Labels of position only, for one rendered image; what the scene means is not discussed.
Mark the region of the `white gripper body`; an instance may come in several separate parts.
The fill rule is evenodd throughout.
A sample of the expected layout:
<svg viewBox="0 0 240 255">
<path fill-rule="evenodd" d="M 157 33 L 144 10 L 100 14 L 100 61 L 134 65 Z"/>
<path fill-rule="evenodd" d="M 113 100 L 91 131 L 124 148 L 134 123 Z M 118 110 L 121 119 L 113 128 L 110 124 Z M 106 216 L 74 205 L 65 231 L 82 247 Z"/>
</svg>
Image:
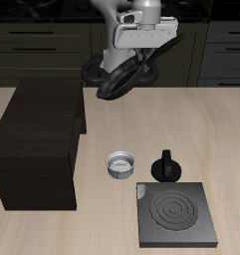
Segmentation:
<svg viewBox="0 0 240 255">
<path fill-rule="evenodd" d="M 161 17 L 158 24 L 147 27 L 137 23 L 126 23 L 119 18 L 114 28 L 116 49 L 159 48 L 176 36 L 178 21 L 173 17 Z"/>
</svg>

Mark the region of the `dark wooden cabinet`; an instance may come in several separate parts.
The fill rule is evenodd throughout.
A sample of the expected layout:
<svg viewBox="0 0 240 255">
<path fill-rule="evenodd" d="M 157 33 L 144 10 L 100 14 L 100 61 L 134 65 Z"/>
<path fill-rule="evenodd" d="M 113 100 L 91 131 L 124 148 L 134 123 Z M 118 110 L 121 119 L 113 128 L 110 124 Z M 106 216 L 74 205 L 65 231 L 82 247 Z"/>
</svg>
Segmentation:
<svg viewBox="0 0 240 255">
<path fill-rule="evenodd" d="M 0 120 L 0 198 L 6 210 L 75 210 L 80 79 L 22 79 Z"/>
</svg>

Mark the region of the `dark olive kitchen cupboard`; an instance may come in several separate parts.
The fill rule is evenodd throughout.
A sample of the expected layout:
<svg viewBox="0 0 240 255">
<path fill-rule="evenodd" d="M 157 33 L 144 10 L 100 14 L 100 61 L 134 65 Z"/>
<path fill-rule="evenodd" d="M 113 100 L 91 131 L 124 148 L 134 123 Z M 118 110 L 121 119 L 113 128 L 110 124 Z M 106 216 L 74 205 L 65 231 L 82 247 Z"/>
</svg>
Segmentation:
<svg viewBox="0 0 240 255">
<path fill-rule="evenodd" d="M 185 35 L 155 60 L 156 87 L 197 85 L 208 25 L 181 23 Z M 22 78 L 78 78 L 82 65 L 108 46 L 103 23 L 0 23 L 0 87 Z"/>
</svg>

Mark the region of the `round black stove knob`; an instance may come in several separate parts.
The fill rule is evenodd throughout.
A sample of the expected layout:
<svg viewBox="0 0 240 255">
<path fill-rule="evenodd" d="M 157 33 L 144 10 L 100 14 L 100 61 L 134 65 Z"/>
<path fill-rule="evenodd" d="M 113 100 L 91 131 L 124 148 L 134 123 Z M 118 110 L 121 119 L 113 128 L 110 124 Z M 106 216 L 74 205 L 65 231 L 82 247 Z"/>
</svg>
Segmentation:
<svg viewBox="0 0 240 255">
<path fill-rule="evenodd" d="M 164 149 L 161 158 L 152 164 L 151 175 L 159 182 L 176 182 L 180 178 L 181 166 L 171 158 L 169 149 Z"/>
</svg>

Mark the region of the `black frying pan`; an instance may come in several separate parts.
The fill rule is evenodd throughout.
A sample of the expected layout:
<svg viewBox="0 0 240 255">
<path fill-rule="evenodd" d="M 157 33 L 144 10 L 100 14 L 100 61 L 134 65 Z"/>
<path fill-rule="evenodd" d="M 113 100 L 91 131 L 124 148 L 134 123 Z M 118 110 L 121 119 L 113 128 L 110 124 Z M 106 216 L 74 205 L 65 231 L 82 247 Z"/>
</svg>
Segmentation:
<svg viewBox="0 0 240 255">
<path fill-rule="evenodd" d="M 97 98 L 112 101 L 127 94 L 151 69 L 154 60 L 160 55 L 174 48 L 184 39 L 185 35 L 178 35 L 157 50 L 151 50 L 146 55 L 135 55 L 115 68 L 101 83 L 97 90 Z"/>
</svg>

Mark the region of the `small grey fluted dish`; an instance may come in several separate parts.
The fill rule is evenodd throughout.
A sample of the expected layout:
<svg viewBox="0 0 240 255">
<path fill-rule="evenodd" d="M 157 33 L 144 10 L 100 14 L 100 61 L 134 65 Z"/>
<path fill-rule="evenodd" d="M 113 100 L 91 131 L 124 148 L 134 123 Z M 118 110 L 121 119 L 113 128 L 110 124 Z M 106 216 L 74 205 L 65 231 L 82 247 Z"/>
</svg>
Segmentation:
<svg viewBox="0 0 240 255">
<path fill-rule="evenodd" d="M 114 179 L 127 179 L 133 174 L 134 157 L 126 151 L 115 151 L 106 160 L 109 175 Z"/>
</svg>

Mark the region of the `flat black base plate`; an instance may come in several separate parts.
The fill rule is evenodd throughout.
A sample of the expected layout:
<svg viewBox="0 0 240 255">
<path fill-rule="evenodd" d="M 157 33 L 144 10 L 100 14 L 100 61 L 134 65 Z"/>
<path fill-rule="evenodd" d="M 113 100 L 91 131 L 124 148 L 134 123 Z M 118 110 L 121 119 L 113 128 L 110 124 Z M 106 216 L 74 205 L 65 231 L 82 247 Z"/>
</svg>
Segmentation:
<svg viewBox="0 0 240 255">
<path fill-rule="evenodd" d="M 88 87 L 98 87 L 110 74 L 100 67 L 103 54 L 94 54 L 92 58 L 82 66 L 82 79 L 87 83 Z M 130 77 L 134 76 L 140 68 L 143 67 L 143 61 L 137 57 L 132 57 L 118 66 L 118 69 L 125 71 Z M 142 70 L 139 81 L 135 84 L 139 88 L 148 88 L 158 78 L 158 68 L 153 65 L 148 71 Z"/>
</svg>

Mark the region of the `grey kitchen cupboard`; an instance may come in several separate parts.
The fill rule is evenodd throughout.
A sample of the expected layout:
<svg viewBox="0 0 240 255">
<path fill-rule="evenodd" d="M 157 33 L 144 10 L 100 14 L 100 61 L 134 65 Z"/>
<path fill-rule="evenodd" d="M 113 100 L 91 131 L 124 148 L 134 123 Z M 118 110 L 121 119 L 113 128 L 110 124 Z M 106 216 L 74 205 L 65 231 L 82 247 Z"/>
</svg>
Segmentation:
<svg viewBox="0 0 240 255">
<path fill-rule="evenodd" d="M 240 21 L 209 24 L 198 86 L 240 88 Z"/>
</svg>

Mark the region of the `black kitchen countertop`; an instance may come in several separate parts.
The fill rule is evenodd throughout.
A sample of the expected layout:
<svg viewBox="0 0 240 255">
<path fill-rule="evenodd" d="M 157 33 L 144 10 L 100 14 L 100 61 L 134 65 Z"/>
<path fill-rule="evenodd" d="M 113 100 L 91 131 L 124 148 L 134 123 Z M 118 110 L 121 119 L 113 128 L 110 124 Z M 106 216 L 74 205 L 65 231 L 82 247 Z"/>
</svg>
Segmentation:
<svg viewBox="0 0 240 255">
<path fill-rule="evenodd" d="M 160 0 L 180 23 L 240 21 L 240 0 Z M 90 0 L 0 0 L 0 23 L 105 23 Z"/>
</svg>

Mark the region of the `dark grey stove plate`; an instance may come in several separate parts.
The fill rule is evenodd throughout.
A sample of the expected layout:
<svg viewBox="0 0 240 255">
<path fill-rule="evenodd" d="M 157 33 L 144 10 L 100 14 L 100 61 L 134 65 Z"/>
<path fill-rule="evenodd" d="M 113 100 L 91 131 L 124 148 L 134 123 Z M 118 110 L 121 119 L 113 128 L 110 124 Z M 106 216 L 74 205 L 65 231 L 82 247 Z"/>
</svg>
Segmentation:
<svg viewBox="0 0 240 255">
<path fill-rule="evenodd" d="M 138 182 L 136 207 L 140 248 L 218 245 L 201 182 Z"/>
</svg>

